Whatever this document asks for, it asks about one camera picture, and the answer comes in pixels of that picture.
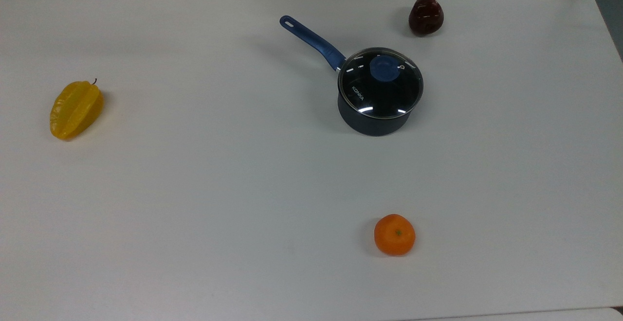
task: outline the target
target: blue saucepan handle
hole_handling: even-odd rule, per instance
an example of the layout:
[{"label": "blue saucepan handle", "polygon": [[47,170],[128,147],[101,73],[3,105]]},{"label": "blue saucepan handle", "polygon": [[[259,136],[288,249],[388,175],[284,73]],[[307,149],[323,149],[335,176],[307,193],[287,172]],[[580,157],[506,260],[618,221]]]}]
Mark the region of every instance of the blue saucepan handle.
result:
[{"label": "blue saucepan handle", "polygon": [[312,48],[318,50],[318,52],[325,57],[327,62],[329,62],[329,65],[334,71],[341,68],[346,58],[342,55],[342,53],[340,53],[340,51],[338,51],[338,49],[329,44],[327,40],[319,37],[318,34],[314,33],[306,26],[303,26],[303,24],[300,24],[290,16],[281,17],[281,19],[279,19],[279,23],[283,26],[283,28],[288,29],[290,33],[296,35],[307,44],[310,44]]}]

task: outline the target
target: tangerine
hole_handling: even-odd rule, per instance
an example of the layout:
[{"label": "tangerine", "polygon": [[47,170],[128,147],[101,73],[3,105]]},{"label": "tangerine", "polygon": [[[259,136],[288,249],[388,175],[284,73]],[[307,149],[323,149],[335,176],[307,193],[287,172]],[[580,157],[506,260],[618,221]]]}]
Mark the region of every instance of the tangerine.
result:
[{"label": "tangerine", "polygon": [[374,226],[374,243],[387,255],[405,255],[415,242],[416,230],[401,215],[387,215]]}]

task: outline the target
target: blue lid knob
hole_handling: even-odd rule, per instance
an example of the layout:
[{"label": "blue lid knob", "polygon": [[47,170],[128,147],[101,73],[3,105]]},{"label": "blue lid knob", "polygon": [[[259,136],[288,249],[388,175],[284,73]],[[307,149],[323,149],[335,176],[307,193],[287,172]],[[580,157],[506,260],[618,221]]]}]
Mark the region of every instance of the blue lid knob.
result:
[{"label": "blue lid knob", "polygon": [[370,61],[370,73],[380,82],[391,82],[400,75],[398,66],[397,59],[388,55],[379,55]]}]

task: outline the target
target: saucepan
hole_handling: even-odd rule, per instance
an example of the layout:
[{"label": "saucepan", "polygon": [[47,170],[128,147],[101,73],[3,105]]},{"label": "saucepan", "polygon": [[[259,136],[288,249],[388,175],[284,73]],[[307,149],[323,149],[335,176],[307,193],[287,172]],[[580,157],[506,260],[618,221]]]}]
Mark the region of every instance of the saucepan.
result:
[{"label": "saucepan", "polygon": [[279,22],[338,72],[338,110],[351,128],[382,136],[405,124],[423,91],[422,73],[409,57],[388,48],[368,48],[345,58],[294,18],[284,16]]}]

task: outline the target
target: red fruit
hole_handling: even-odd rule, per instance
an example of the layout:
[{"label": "red fruit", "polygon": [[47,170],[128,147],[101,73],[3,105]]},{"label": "red fruit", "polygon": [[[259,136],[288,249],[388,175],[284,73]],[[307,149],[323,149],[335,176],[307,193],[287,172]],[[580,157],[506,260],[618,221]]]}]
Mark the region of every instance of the red fruit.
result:
[{"label": "red fruit", "polygon": [[417,35],[436,32],[443,24],[443,10],[437,0],[417,0],[409,15],[409,27]]}]

